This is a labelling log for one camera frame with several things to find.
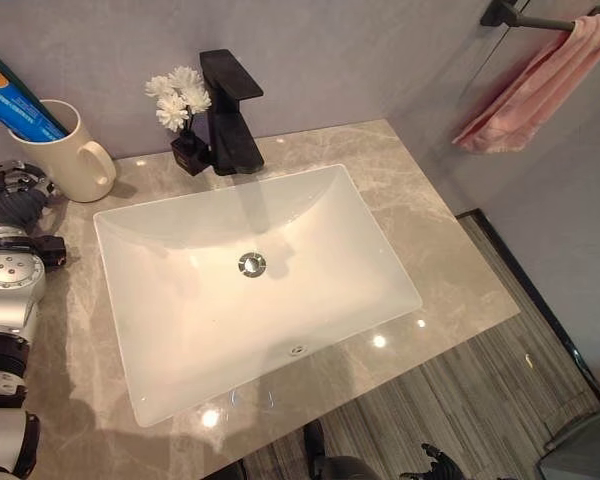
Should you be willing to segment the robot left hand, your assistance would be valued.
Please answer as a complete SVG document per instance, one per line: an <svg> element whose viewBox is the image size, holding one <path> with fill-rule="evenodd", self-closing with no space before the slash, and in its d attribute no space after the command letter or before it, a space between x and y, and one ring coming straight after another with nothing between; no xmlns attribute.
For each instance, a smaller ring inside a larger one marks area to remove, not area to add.
<svg viewBox="0 0 600 480"><path fill-rule="evenodd" d="M20 160L0 162L0 227L30 233L53 190L41 168Z"/></svg>

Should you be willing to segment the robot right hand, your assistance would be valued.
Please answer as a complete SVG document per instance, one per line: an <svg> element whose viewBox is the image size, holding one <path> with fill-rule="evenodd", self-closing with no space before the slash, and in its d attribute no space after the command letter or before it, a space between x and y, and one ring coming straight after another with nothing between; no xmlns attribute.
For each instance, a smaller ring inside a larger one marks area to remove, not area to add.
<svg viewBox="0 0 600 480"><path fill-rule="evenodd" d="M424 472L404 472L400 479L420 480L465 480L466 476L458 464L446 453L429 443L422 443L424 453L432 459L430 468Z"/></svg>

